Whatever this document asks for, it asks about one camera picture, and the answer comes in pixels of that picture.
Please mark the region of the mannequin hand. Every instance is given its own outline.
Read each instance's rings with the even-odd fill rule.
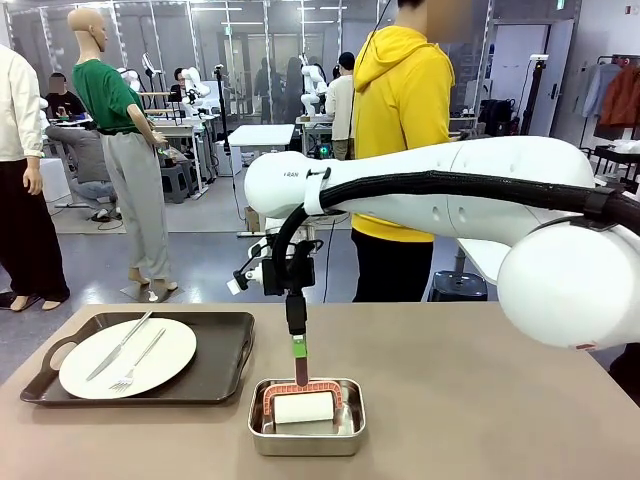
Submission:
[[[42,175],[40,169],[36,167],[27,167],[22,176],[22,184],[24,188],[28,188],[31,195],[40,195],[42,192]]]
[[[153,144],[154,145],[164,145],[167,143],[167,139],[164,138],[164,135],[158,132],[151,132],[153,134]]]

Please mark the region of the green tape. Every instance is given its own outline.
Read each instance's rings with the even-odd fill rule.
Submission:
[[[293,337],[293,356],[295,358],[307,357],[307,339],[304,336]]]

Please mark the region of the mannequin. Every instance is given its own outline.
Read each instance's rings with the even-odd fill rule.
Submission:
[[[132,240],[129,280],[148,285],[140,271],[147,266],[154,290],[173,291],[160,164],[154,147],[166,143],[154,132],[140,99],[120,74],[102,63],[107,36],[97,10],[78,8],[67,17],[80,47],[73,83],[98,125],[107,171],[118,194],[122,218]]]
[[[14,312],[38,298],[52,310],[69,298],[58,237],[42,194],[41,99],[36,72],[13,50],[0,45],[0,265],[12,292],[2,307]]]

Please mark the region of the yellow hoodie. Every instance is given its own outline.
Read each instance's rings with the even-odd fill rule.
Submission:
[[[449,141],[453,67],[424,35],[391,26],[365,42],[355,67],[356,158],[368,158]],[[432,242],[430,233],[355,215],[353,228],[396,242]]]

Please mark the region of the white shirt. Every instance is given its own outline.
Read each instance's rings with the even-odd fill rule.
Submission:
[[[42,156],[40,88],[31,65],[0,45],[0,162]]]
[[[332,140],[346,140],[349,137],[349,115],[353,101],[353,75],[343,75],[329,84],[325,108],[334,115]],[[351,138],[355,137],[356,125],[351,122]]]

